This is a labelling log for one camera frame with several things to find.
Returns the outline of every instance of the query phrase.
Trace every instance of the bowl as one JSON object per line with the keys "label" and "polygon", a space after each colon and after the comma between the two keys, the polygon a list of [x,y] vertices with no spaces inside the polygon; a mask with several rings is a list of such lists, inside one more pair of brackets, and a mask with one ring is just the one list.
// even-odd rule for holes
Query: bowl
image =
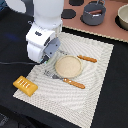
{"label": "bowl", "polygon": [[78,57],[66,55],[57,60],[55,69],[62,78],[74,78],[81,74],[83,65]]}
{"label": "bowl", "polygon": [[128,4],[118,9],[118,16],[121,26],[128,30]]}

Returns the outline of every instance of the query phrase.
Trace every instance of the yellow sponge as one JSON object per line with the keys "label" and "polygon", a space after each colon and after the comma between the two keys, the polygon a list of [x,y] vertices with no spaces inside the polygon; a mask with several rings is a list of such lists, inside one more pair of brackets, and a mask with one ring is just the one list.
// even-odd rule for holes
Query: yellow sponge
{"label": "yellow sponge", "polygon": [[20,76],[15,82],[13,82],[13,85],[28,96],[31,96],[38,89],[37,85],[23,76]]}

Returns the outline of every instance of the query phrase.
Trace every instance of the striped cloth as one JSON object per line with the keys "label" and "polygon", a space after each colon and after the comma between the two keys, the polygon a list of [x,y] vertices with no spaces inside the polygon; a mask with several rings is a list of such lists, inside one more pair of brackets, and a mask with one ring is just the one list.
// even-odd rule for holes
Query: striped cloth
{"label": "striped cloth", "polygon": [[27,76],[27,79],[38,86],[38,90],[31,97],[17,90],[14,97],[81,128],[90,128],[113,45],[64,32],[59,39],[60,50],[74,56],[83,55],[97,59],[97,63],[81,60],[82,74],[72,79],[84,84],[86,88],[80,89],[44,75],[45,69],[57,74],[55,63],[64,55],[56,52],[47,64],[36,65]]}

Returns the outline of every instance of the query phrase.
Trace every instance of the wooden handle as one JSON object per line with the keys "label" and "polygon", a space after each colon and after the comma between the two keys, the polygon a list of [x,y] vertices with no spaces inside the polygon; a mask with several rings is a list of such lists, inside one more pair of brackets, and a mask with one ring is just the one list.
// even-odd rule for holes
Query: wooden handle
{"label": "wooden handle", "polygon": [[92,14],[92,15],[101,14],[102,13],[102,10],[95,10],[95,11],[91,11],[89,13]]}
{"label": "wooden handle", "polygon": [[91,61],[93,63],[97,62],[97,60],[94,59],[94,58],[90,58],[90,57],[86,57],[86,56],[82,56],[82,55],[79,55],[77,57],[80,58],[80,59],[83,59],[83,60]]}
{"label": "wooden handle", "polygon": [[66,82],[66,83],[68,83],[68,84],[74,85],[74,86],[76,86],[78,88],[81,88],[81,89],[84,89],[85,88],[85,86],[83,84],[77,83],[77,82],[72,81],[72,80],[69,80],[67,78],[64,78],[63,81]]}

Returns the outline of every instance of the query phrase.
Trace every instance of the black table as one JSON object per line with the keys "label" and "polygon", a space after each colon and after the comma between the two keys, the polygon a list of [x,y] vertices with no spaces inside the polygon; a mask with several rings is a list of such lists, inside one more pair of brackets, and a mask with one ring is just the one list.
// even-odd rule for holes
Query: black table
{"label": "black table", "polygon": [[[9,9],[0,13],[0,62],[32,62],[27,56],[25,39],[31,27],[28,21],[33,21],[33,17]],[[128,44],[67,28],[63,28],[63,32],[114,44],[91,128],[127,128]],[[13,97],[17,89],[12,83],[21,75],[26,77],[32,68],[33,65],[0,64],[0,113],[8,114],[4,111],[6,108],[12,113],[31,117],[53,128],[79,128],[60,117]]]}

